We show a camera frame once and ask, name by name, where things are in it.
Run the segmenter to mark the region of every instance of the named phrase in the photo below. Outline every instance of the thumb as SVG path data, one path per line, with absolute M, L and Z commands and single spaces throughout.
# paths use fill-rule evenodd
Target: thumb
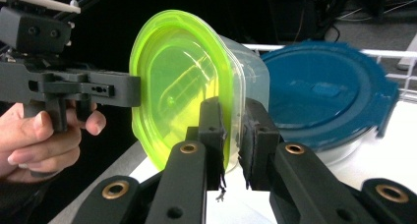
M 0 151 L 15 150 L 44 141 L 52 134 L 52 121 L 45 111 L 33 118 L 8 121 L 0 125 Z

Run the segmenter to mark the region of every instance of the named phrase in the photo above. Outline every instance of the green lid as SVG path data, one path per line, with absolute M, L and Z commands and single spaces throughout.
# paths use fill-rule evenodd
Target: green lid
M 187 128 L 199 125 L 203 100 L 218 96 L 230 130 L 235 96 L 230 59 L 219 36 L 197 16 L 168 10 L 150 18 L 133 46 L 130 74 L 142 82 L 142 105 L 132 109 L 132 129 L 159 170 Z M 225 166 L 229 148 L 227 139 Z

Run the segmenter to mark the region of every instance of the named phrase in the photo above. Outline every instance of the blue container lid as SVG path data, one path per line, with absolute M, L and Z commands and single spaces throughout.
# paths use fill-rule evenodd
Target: blue container lid
M 372 58 L 345 43 L 316 41 L 261 57 L 270 75 L 268 112 L 284 140 L 321 151 L 374 127 L 384 136 L 398 89 Z

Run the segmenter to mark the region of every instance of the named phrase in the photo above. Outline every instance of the wire rack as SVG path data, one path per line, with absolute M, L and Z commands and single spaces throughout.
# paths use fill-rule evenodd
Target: wire rack
M 264 44 L 243 44 L 247 48 L 255 51 L 258 55 L 262 52 L 269 52 L 276 49 L 285 47 L 284 45 L 264 45 Z M 408 101 L 417 104 L 417 89 L 413 88 L 413 85 L 417 85 L 417 75 L 413 75 L 414 68 L 417 61 L 416 51 L 395 51 L 395 50 L 374 50 L 374 49 L 362 49 L 362 53 L 374 58 L 377 63 L 382 65 L 383 60 L 393 59 L 402 62 L 405 66 L 402 66 L 403 71 L 386 74 L 388 79 L 391 79 L 398 83 L 400 96 L 399 100 Z

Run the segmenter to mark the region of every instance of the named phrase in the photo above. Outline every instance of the plastic container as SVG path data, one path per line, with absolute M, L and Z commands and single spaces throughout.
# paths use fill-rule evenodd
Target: plastic container
M 246 88 L 253 89 L 247 79 L 257 83 L 258 72 L 265 71 L 260 57 L 220 38 L 197 16 L 169 10 L 150 18 L 133 46 L 130 74 L 142 81 L 142 105 L 132 109 L 132 129 L 155 167 L 163 169 L 172 146 L 185 139 L 188 127 L 199 125 L 201 102 L 217 96 L 227 130 L 224 166 L 232 169 Z
M 347 44 L 307 41 L 262 59 L 270 73 L 268 112 L 284 140 L 306 144 L 329 165 L 371 129 L 384 135 L 397 84 L 370 57 Z

